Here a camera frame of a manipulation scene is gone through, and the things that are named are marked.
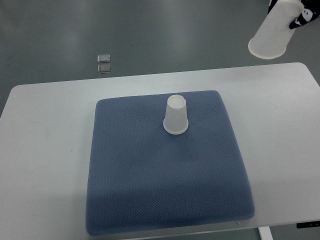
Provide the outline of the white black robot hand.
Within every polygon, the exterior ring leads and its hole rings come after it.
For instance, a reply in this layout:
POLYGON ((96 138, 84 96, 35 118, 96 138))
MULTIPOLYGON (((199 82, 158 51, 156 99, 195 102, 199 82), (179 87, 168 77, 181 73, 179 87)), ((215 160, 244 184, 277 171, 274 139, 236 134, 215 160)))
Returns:
POLYGON ((303 4, 303 10, 300 15, 289 24, 290 30, 314 21, 320 16, 319 0, 301 0, 301 3, 303 4))

